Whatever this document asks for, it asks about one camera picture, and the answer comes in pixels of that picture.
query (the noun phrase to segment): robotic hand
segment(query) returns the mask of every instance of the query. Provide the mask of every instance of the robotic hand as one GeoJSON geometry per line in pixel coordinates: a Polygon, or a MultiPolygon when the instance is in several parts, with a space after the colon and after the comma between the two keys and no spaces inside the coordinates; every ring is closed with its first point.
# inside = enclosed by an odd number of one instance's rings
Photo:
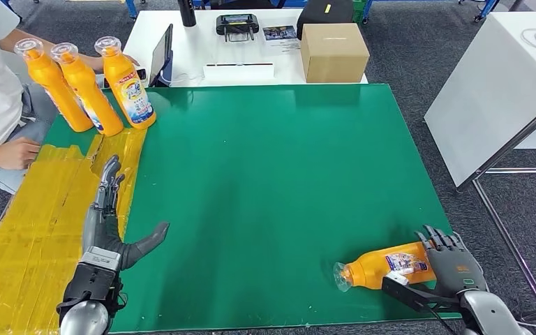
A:
{"type": "Polygon", "coordinates": [[[482,269],[463,244],[439,229],[424,228],[430,240],[420,232],[416,235],[426,249],[436,286],[432,290],[422,284],[410,287],[399,275],[390,273],[383,278],[383,292],[418,312],[428,311],[437,317],[439,312],[460,313],[466,323],[463,335],[530,335],[505,303],[488,292],[482,269]]]}
{"type": "Polygon", "coordinates": [[[126,305],[120,295],[120,271],[155,249],[168,233],[169,223],[162,222],[144,239],[133,244],[122,242],[116,213],[118,190],[124,180],[124,174],[116,177],[120,167],[118,155],[107,161],[95,201],[87,210],[83,256],[65,289],[63,302],[57,306],[61,335],[107,334],[111,319],[126,305]]]}

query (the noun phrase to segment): black bottle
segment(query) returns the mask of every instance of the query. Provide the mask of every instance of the black bottle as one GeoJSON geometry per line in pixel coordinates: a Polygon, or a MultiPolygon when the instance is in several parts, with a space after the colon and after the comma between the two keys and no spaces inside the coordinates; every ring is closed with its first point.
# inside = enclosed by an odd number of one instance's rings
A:
{"type": "Polygon", "coordinates": [[[194,16],[194,3],[192,0],[177,0],[179,13],[181,14],[181,23],[184,27],[194,27],[196,25],[196,16],[194,16]]]}

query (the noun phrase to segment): yellow tape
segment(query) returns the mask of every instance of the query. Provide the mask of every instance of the yellow tape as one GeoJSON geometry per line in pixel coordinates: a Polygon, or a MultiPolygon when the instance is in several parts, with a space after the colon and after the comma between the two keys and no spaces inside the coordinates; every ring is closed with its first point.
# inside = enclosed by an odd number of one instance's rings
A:
{"type": "Polygon", "coordinates": [[[58,334],[55,307],[81,256],[84,216],[106,160],[118,154],[124,235],[146,131],[97,135],[87,157],[45,145],[0,222],[0,334],[58,334]]]}

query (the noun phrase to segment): green table mat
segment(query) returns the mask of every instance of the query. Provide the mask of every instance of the green table mat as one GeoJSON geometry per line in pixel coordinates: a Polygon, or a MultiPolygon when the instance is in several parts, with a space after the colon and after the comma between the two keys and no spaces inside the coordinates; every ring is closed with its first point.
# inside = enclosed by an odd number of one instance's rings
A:
{"type": "Polygon", "coordinates": [[[332,277],[335,262],[415,241],[423,224],[451,231],[387,85],[148,92],[158,121],[126,241],[171,226],[122,273],[113,332],[430,317],[379,290],[342,293],[332,277]]]}

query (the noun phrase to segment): bottle label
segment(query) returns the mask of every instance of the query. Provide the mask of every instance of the bottle label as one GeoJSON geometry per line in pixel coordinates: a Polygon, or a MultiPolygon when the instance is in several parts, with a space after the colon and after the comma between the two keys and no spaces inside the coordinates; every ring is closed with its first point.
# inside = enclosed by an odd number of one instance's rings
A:
{"type": "Polygon", "coordinates": [[[92,108],[92,106],[90,104],[88,104],[87,101],[85,101],[84,99],[82,99],[80,96],[77,96],[79,98],[79,100],[81,100],[81,105],[83,105],[83,110],[85,111],[85,114],[87,114],[87,116],[91,119],[91,122],[94,123],[94,126],[99,130],[99,131],[103,131],[103,126],[101,124],[101,121],[100,119],[98,118],[96,112],[94,111],[94,109],[92,108]]]}
{"type": "Polygon", "coordinates": [[[409,253],[392,253],[385,256],[385,260],[391,271],[397,271],[401,275],[426,271],[429,268],[426,262],[417,260],[414,255],[409,253]]]}
{"type": "Polygon", "coordinates": [[[144,122],[153,115],[153,106],[136,71],[122,78],[115,86],[115,90],[120,92],[124,110],[134,124],[144,122]]]}

